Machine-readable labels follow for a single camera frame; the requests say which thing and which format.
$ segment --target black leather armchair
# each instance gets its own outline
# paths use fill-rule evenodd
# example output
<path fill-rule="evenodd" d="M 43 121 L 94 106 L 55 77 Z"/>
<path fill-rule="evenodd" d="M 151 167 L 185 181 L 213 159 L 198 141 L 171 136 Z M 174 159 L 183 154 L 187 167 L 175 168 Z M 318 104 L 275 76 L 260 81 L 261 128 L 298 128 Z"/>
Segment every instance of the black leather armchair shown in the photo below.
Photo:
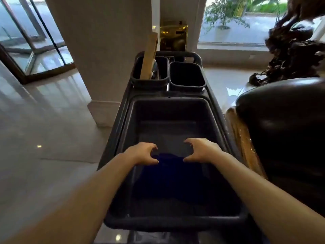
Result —
<path fill-rule="evenodd" d="M 257 87 L 226 118 L 248 167 L 325 216 L 325 79 Z"/>

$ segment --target baseboard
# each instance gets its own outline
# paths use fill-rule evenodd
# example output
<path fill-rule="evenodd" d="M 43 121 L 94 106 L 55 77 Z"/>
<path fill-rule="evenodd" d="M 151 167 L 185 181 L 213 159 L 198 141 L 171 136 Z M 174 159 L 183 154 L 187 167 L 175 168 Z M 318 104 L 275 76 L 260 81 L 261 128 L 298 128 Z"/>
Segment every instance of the baseboard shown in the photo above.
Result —
<path fill-rule="evenodd" d="M 113 127 L 120 102 L 92 100 L 87 107 L 98 127 Z"/>

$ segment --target forearm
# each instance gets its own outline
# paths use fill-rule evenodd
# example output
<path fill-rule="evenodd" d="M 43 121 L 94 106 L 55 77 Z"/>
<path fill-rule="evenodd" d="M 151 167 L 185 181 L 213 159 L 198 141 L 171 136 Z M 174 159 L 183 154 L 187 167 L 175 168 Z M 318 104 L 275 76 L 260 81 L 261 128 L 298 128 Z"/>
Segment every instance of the forearm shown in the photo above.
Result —
<path fill-rule="evenodd" d="M 56 211 L 6 243 L 92 243 L 132 162 L 114 157 Z"/>
<path fill-rule="evenodd" d="M 245 203 L 271 243 L 324 243 L 325 218 L 229 154 L 211 162 Z"/>

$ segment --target blue cloth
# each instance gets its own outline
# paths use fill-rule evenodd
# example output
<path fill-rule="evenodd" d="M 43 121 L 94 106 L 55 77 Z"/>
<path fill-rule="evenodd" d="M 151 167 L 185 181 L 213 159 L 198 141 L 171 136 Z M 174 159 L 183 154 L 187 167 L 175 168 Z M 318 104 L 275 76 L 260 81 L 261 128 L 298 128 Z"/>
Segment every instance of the blue cloth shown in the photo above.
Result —
<path fill-rule="evenodd" d="M 184 163 L 173 154 L 152 156 L 159 164 L 145 166 L 134 183 L 132 197 L 137 199 L 175 198 L 194 204 L 207 201 L 209 180 L 200 163 Z"/>

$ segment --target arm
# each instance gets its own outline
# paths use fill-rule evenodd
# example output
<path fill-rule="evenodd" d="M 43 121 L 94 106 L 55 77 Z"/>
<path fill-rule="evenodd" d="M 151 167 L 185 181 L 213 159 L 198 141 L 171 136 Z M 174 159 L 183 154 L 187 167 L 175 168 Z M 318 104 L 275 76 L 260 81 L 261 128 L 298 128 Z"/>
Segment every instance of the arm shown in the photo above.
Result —
<path fill-rule="evenodd" d="M 150 156 L 153 148 L 157 146 L 139 143 L 116 155 L 74 191 L 60 208 L 5 244 L 92 243 L 113 197 L 133 166 L 158 163 L 158 160 Z"/>
<path fill-rule="evenodd" d="M 189 138 L 184 161 L 211 162 L 230 183 L 271 243 L 324 243 L 325 218 L 248 169 L 207 139 Z"/>

